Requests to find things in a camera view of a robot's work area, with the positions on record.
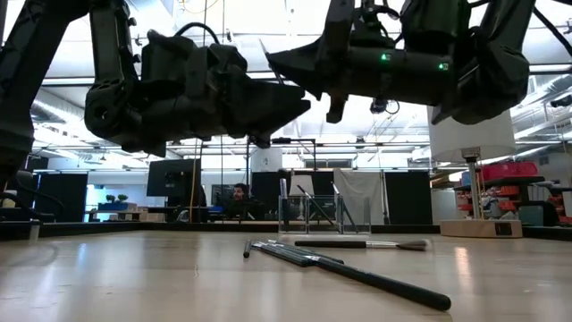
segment table surface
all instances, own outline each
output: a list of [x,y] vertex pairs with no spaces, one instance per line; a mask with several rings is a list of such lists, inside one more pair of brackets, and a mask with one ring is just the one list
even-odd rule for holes
[[243,242],[277,234],[131,232],[0,243],[0,321],[567,321],[572,244],[433,240],[433,251],[323,250],[347,264],[442,292],[443,313]]

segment white curtain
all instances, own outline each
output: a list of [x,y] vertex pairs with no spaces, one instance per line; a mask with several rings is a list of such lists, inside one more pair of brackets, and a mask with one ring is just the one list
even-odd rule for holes
[[366,220],[368,199],[371,225],[383,225],[382,174],[333,170],[333,182],[357,225]]

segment white lampshade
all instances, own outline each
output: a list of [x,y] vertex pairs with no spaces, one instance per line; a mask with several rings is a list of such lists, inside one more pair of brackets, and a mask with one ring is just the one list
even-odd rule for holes
[[276,172],[282,169],[281,148],[259,148],[250,157],[253,173]]
[[290,196],[304,196],[298,186],[302,187],[310,196],[314,195],[314,184],[311,175],[293,175],[290,185]]
[[480,148],[482,160],[509,156],[516,151],[510,111],[475,125],[461,124],[451,117],[432,125],[432,114],[433,108],[427,107],[433,160],[464,163],[461,155],[464,148]]

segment brush handle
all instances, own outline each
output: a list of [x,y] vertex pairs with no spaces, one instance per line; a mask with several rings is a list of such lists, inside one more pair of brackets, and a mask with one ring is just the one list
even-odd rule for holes
[[283,259],[286,260],[294,265],[298,265],[299,267],[309,267],[314,265],[314,261],[305,257],[302,257],[298,254],[286,251],[286,250],[280,250],[278,247],[275,246],[270,246],[270,245],[262,245],[259,248],[260,251],[274,256],[276,258],[279,259]]
[[319,256],[319,257],[322,257],[322,258],[328,258],[329,260],[333,260],[333,261],[338,262],[338,263],[340,263],[340,264],[344,264],[343,260],[341,260],[341,259],[339,259],[339,258],[333,258],[333,257],[330,257],[330,256],[318,254],[318,253],[316,253],[316,252],[313,252],[312,250],[304,250],[304,249],[301,249],[301,248],[296,247],[296,246],[291,246],[291,245],[282,244],[282,243],[278,243],[277,245],[281,245],[281,246],[277,246],[277,247],[282,247],[282,248],[284,248],[284,249],[286,249],[286,250],[289,250],[289,251],[291,251],[291,252],[297,253],[297,254],[299,254],[299,255],[301,255],[301,256]]
[[362,249],[367,247],[365,241],[295,241],[296,246]]
[[447,295],[342,265],[328,258],[319,258],[316,264],[330,272],[346,276],[347,278],[390,292],[404,299],[423,304],[429,308],[441,311],[450,309],[450,298]]
[[247,240],[247,242],[244,244],[244,251],[242,252],[243,258],[249,258],[250,257],[250,248],[251,247],[252,247],[252,241]]

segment lamp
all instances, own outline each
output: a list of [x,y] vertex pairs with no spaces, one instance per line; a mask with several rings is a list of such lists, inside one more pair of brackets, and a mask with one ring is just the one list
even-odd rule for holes
[[[465,237],[499,237],[499,229],[493,225],[495,223],[489,220],[477,220],[481,217],[481,211],[475,166],[478,159],[505,157],[516,151],[510,112],[505,111],[491,120],[475,125],[464,125],[452,118],[432,125],[433,109],[427,108],[432,159],[441,162],[467,163],[471,180],[474,222],[469,223],[466,220],[442,221],[442,234]],[[513,229],[510,236],[504,237],[519,237],[517,231],[518,229]]]

